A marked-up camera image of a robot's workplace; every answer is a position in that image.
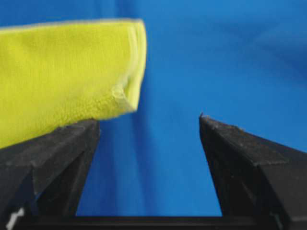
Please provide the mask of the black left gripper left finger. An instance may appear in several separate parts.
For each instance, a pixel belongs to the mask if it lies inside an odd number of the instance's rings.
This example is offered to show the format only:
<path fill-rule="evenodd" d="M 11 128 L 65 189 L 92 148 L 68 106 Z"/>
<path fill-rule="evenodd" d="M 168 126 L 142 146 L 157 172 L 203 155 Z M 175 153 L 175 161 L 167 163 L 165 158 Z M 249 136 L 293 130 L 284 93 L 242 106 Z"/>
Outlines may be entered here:
<path fill-rule="evenodd" d="M 99 141 L 83 120 L 0 150 L 0 227 L 12 213 L 74 216 Z"/>

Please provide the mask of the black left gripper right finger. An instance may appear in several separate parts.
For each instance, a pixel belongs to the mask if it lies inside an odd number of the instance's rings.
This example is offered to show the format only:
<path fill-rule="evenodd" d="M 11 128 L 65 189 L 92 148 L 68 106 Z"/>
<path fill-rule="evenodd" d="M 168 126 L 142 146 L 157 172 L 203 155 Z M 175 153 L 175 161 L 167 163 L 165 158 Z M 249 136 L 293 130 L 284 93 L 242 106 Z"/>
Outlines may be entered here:
<path fill-rule="evenodd" d="M 305 152 L 205 115 L 199 127 L 222 212 L 219 229 L 306 229 Z"/>

